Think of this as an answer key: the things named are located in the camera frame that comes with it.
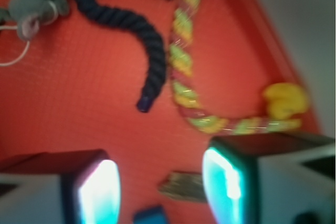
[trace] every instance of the gray plush elephant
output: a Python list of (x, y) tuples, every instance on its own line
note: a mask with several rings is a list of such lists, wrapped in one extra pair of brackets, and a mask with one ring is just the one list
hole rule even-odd
[(67, 0), (10, 0), (8, 10), (0, 8), (0, 24), (14, 20), (22, 40), (31, 40), (42, 24), (49, 24), (58, 15), (69, 14)]

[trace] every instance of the black rope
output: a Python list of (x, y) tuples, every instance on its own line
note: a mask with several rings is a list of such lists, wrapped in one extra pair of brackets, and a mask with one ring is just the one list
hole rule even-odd
[(137, 108), (148, 112), (166, 81), (163, 40), (147, 20), (130, 10), (100, 6), (96, 0), (76, 0), (78, 9), (90, 20), (112, 28), (127, 29), (143, 42), (149, 56), (149, 69)]

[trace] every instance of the yellow rubber duck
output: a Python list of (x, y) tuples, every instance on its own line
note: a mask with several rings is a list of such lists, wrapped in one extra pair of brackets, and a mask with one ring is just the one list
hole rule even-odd
[(268, 115), (275, 120), (285, 120), (295, 114), (305, 113), (309, 98), (305, 90), (293, 83), (276, 83), (267, 87), (263, 97), (268, 102)]

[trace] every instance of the white wall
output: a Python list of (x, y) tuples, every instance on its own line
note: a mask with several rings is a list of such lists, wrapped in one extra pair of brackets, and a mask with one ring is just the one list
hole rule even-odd
[(323, 133), (335, 137), (335, 0), (259, 0), (313, 99)]

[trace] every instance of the orange floor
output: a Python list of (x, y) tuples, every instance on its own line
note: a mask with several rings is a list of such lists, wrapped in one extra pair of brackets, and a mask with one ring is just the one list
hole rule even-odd
[[(214, 223), (207, 204), (172, 201), (157, 192), (170, 171), (201, 171), (209, 136), (179, 116), (169, 82), (149, 114), (138, 112), (148, 67), (141, 43), (128, 32), (89, 22), (69, 1), (68, 18), (43, 27), (20, 63), (0, 68), (0, 157), (104, 148), (121, 172), (120, 223), (156, 204), (171, 223)], [(177, 0), (99, 2), (145, 15), (167, 45)], [(0, 6), (7, 3), (0, 0)], [(263, 114), (264, 87), (298, 80), (255, 7), (253, 0), (202, 0), (195, 20), (195, 87), (205, 107), (223, 116)], [(23, 47), (14, 32), (0, 33), (1, 62)], [(318, 132), (311, 111), (303, 127)]]

